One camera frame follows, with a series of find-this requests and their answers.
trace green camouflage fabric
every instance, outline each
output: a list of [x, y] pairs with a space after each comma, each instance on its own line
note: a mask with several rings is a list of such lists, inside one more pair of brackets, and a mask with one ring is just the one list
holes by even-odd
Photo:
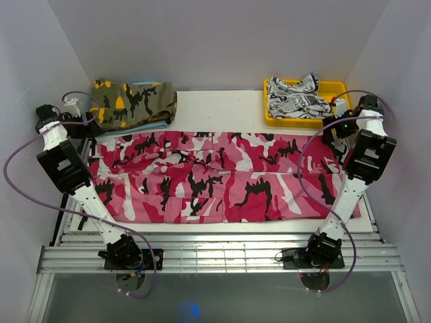
[[[92, 94], [101, 105], [97, 123], [104, 131], [138, 127], [166, 120], [170, 123], [176, 112], [176, 92], [170, 82], [149, 84], [113, 83], [95, 80]], [[90, 112], [97, 113], [92, 100]]]

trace white wall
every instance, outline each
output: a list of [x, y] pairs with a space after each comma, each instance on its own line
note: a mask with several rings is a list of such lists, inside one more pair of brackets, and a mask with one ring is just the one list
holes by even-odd
[[383, 237], [399, 246], [423, 322], [431, 322], [430, 53], [431, 1], [390, 0], [347, 78], [392, 105], [385, 129], [398, 145], [369, 197]]
[[388, 0], [48, 0], [91, 79], [261, 89], [344, 80]]
[[[0, 164], [36, 133], [34, 108], [59, 104], [89, 79], [46, 0], [0, 1]], [[36, 161], [42, 143], [14, 159], [13, 180], [26, 192], [59, 204], [61, 195]], [[25, 201], [0, 179], [0, 321], [25, 322], [42, 244], [57, 213]]]

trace pink camouflage clothing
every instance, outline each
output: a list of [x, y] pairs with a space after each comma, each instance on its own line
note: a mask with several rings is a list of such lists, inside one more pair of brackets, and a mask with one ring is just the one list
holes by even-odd
[[[137, 133], [97, 144], [89, 157], [99, 197], [120, 222], [219, 223], [324, 219], [296, 173], [306, 136], [249, 133]], [[301, 170], [329, 207], [342, 175], [315, 140]]]

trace yellow basket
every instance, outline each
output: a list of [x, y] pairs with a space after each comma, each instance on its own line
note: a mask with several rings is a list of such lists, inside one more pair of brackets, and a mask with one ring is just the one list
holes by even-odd
[[[295, 85], [300, 80], [297, 79], [283, 79], [289, 85]], [[271, 127], [300, 127], [300, 128], [322, 128], [323, 123], [322, 120], [319, 119], [296, 119], [296, 118], [283, 118], [276, 119], [273, 118], [272, 115], [268, 111], [268, 93], [267, 93], [267, 84], [269, 79], [266, 79], [263, 82], [263, 95], [265, 101], [265, 122], [268, 126]], [[319, 86], [319, 96], [328, 100], [329, 102], [333, 97], [337, 96], [340, 93], [345, 92], [345, 86], [342, 82], [332, 82], [332, 81], [321, 81]], [[347, 94], [342, 96], [343, 99], [347, 101], [347, 109], [352, 109], [350, 107], [349, 98]]]

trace camouflage garment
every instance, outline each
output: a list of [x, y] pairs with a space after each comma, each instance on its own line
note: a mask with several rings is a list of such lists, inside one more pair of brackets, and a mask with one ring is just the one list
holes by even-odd
[[[89, 159], [100, 198], [117, 221], [258, 222], [322, 219], [328, 211], [296, 173], [309, 137], [248, 133], [137, 133], [97, 144]], [[330, 207], [342, 175], [315, 140], [303, 159], [307, 189]]]
[[[101, 105], [97, 123], [104, 131], [116, 131], [166, 120], [170, 123], [176, 112], [176, 92], [172, 84], [117, 84], [105, 80], [93, 83], [92, 94]], [[97, 111], [92, 100], [90, 109]]]

